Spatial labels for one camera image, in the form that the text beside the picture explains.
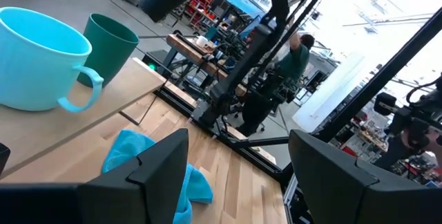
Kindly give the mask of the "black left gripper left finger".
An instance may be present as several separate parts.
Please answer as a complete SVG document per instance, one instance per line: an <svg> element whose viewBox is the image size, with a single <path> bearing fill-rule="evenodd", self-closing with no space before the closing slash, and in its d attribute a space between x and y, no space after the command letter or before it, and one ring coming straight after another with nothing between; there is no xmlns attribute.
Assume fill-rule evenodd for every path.
<svg viewBox="0 0 442 224"><path fill-rule="evenodd" d="M78 187L82 224L172 224L186 173L187 129Z"/></svg>

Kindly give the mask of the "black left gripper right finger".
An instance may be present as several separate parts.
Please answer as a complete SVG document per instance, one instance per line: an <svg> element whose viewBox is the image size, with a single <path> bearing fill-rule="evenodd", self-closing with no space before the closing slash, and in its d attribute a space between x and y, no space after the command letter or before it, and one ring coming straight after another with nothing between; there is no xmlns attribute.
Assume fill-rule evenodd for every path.
<svg viewBox="0 0 442 224"><path fill-rule="evenodd" d="M359 160L301 130L289 134L294 174L314 224L442 224L442 189Z"/></svg>

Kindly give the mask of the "green plastic cup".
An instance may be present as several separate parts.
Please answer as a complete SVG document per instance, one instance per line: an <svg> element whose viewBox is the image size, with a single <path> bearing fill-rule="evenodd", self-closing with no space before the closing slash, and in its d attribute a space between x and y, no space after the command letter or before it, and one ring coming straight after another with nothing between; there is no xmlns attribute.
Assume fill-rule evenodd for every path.
<svg viewBox="0 0 442 224"><path fill-rule="evenodd" d="M104 79L103 88L119 73L140 42L131 29L98 13L89 16L83 35L93 48L84 66Z"/></svg>

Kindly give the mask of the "light blue mug with handle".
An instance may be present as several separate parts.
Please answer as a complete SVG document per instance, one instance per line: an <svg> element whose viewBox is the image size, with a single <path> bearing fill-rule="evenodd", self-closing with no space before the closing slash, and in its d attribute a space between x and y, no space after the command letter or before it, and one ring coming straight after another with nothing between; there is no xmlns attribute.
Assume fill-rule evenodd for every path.
<svg viewBox="0 0 442 224"><path fill-rule="evenodd" d="M0 8L0 104L23 111L89 109L104 83L85 65L92 50L83 34L56 18L26 8ZM92 82L83 106L68 100L80 74Z"/></svg>

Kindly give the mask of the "wooden shelf with black legs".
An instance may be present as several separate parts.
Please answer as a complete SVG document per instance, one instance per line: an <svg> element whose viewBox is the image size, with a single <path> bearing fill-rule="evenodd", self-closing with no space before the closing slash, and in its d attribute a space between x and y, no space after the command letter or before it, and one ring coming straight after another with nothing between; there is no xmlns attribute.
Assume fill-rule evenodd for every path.
<svg viewBox="0 0 442 224"><path fill-rule="evenodd" d="M118 134L119 112L162 87L165 78L137 58L129 59L93 106L27 112L0 106L0 143L10 156L0 183L84 183L101 174Z"/></svg>

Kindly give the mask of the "blue towel cloth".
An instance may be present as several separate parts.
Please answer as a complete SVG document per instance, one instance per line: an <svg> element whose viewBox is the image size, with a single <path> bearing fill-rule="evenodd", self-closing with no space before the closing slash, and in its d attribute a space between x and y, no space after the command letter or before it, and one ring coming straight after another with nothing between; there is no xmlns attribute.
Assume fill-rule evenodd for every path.
<svg viewBox="0 0 442 224"><path fill-rule="evenodd" d="M129 129L121 130L104 159L102 173L105 174L118 167L154 144L155 141L144 134ZM212 202L213 191L208 180L203 173L188 163L173 224L191 224L193 219L191 203L208 205Z"/></svg>

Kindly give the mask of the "white panel sheet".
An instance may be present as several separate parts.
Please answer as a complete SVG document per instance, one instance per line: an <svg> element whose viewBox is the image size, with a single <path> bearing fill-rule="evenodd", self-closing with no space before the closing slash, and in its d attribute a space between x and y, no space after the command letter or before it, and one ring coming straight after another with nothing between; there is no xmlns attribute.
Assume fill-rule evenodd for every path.
<svg viewBox="0 0 442 224"><path fill-rule="evenodd" d="M369 57L351 53L296 111L292 120L303 131L313 132L362 81L371 65Z"/></svg>

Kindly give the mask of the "background wooden workbench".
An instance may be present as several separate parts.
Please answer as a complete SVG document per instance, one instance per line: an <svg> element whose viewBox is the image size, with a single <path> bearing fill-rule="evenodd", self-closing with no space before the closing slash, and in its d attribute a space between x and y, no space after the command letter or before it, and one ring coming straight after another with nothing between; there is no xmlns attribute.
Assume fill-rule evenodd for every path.
<svg viewBox="0 0 442 224"><path fill-rule="evenodd" d="M198 52L198 49L194 49L192 46L188 45L185 41L181 40L174 34L166 36L166 42L171 47L169 53L172 57L175 57L176 53L183 55L187 60L193 62L195 65L199 66L203 62L202 54ZM213 63L207 63L202 67L206 73L214 76L216 79L224 79L227 77L227 73L221 68L218 68Z"/></svg>

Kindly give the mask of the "person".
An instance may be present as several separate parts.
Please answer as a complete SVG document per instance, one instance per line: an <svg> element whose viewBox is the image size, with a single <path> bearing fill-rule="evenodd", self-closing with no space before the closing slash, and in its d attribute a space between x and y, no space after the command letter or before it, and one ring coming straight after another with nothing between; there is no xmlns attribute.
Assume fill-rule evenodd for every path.
<svg viewBox="0 0 442 224"><path fill-rule="evenodd" d="M274 94L281 85L296 85L307 67L314 42L314 36L295 32L289 40L288 53L281 60L268 65L273 69L273 75L264 81L257 93L246 97L242 111L244 122L237 128L241 134L250 136L257 131L272 110Z"/></svg>

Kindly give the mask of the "red storage bins rack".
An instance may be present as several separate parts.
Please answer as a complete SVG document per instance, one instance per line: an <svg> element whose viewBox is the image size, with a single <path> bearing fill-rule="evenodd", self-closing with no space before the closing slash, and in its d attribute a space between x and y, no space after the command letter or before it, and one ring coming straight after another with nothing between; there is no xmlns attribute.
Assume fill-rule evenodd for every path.
<svg viewBox="0 0 442 224"><path fill-rule="evenodd" d="M216 15L211 11L213 2L214 0L189 0L184 10L190 16L189 23L196 26L203 20L215 22Z"/></svg>

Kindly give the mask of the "black aluminium table frame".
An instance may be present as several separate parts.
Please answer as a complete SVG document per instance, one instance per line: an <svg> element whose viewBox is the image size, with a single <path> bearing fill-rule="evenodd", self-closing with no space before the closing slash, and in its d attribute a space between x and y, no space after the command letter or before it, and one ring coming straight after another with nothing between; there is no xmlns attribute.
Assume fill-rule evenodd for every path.
<svg viewBox="0 0 442 224"><path fill-rule="evenodd" d="M246 53L251 58L248 62L243 60L244 65L240 65L238 75L233 73L232 89L240 83L245 76L245 70L250 70L251 66L257 60L258 56L264 55L270 48L275 48L275 52L289 38L297 24L292 26L289 32L283 36L281 41L276 41L282 35L284 27L287 25L287 16L289 11L288 0L272 0L270 11L261 20L258 25L258 33L261 37L252 44L251 51ZM276 29L272 30L268 27L268 22L276 18ZM439 9L430 20L398 51L388 63L382 67L369 83L363 87L358 95L347 105L347 109L341 112L342 118L337 120L338 124L343 124L344 115L350 118L350 107L362 106L364 100L374 97L374 93L380 91L395 74L397 74L405 63L411 60L412 55L417 54L438 32L442 30L442 9ZM196 113L195 107L184 102L179 96L167 95L168 89L161 89L156 96L160 96L175 110L183 113L187 117L191 117L192 113ZM429 222L435 222L436 201L442 200L441 188L429 188L411 180L404 179L396 174L380 169L372 164L351 157L348 153L341 151L318 138L313 137L303 131L292 131L290 138L280 141L288 142L289 152L294 166L295 173L298 173L303 191L304 202L310 210L310 216L313 224L418 224L425 218ZM320 166L319 172L308 176L307 172L312 170L307 165L314 165L314 162ZM337 176L341 172L342 181L332 182L331 179L325 178L326 165L334 168L332 175ZM325 186L320 186L322 179ZM344 191L343 196L335 196L332 193L338 193L338 186L344 186L344 183L356 182L356 176L365 181L356 185L355 189ZM332 207L344 207L344 203L348 203L355 210L350 210L349 214L345 214L343 210L333 210Z"/></svg>

